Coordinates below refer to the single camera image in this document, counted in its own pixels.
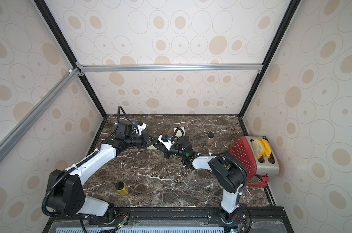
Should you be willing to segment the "cream drawer jewelry box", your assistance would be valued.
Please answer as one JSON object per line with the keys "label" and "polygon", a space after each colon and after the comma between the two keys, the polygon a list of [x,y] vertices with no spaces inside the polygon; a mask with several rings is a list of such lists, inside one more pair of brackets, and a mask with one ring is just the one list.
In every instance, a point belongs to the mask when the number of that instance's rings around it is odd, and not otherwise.
{"label": "cream drawer jewelry box", "polygon": [[148,149],[150,149],[150,150],[157,150],[157,148],[156,148],[154,145],[149,146]]}

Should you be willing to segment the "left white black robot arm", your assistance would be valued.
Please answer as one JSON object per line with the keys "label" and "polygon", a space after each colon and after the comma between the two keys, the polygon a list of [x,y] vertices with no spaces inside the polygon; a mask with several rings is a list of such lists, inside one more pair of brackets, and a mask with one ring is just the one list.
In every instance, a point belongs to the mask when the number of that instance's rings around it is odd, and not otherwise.
{"label": "left white black robot arm", "polygon": [[83,191],[87,180],[109,161],[126,149],[146,149],[157,143],[156,137],[144,133],[146,124],[129,119],[116,122],[112,134],[80,162],[65,170],[54,170],[48,180],[41,210],[46,216],[104,216],[109,203],[88,197]]}

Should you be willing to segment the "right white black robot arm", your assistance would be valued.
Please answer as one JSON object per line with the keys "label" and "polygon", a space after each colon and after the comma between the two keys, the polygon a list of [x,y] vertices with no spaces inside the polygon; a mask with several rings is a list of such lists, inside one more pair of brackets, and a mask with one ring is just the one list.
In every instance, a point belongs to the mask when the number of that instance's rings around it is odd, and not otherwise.
{"label": "right white black robot arm", "polygon": [[189,138],[181,128],[172,136],[160,135],[158,144],[164,150],[164,157],[181,158],[185,169],[209,170],[223,189],[220,215],[223,222],[230,224],[236,218],[243,190],[248,185],[248,172],[228,150],[221,153],[199,153],[193,150]]}

